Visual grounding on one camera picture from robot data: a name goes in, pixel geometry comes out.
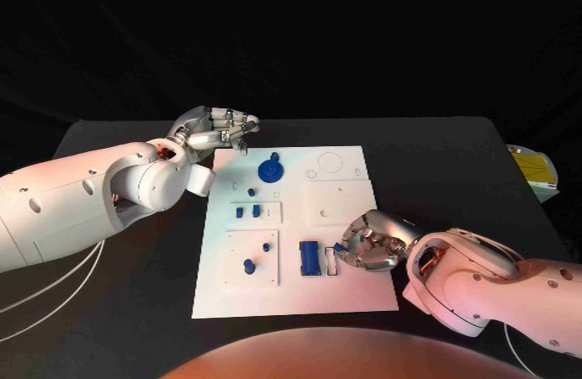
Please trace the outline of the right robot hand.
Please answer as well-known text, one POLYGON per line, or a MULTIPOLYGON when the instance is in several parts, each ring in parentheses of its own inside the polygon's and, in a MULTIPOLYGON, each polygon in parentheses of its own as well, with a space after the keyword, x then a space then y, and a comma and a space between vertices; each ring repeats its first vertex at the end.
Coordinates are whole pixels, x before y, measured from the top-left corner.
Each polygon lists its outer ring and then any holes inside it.
POLYGON ((371 209, 351 222, 334 253, 347 265, 386 272, 406 261, 425 235, 425 230, 405 218, 371 209))

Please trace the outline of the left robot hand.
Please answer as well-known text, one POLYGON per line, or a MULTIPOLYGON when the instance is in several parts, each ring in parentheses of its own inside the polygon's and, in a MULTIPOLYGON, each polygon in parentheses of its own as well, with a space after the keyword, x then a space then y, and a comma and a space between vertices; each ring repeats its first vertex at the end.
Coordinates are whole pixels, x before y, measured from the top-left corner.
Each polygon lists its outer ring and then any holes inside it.
POLYGON ((179 144, 191 156, 207 155, 215 148, 246 147, 244 136, 260 130, 260 119, 231 108, 200 106, 176 119, 166 138, 179 144))

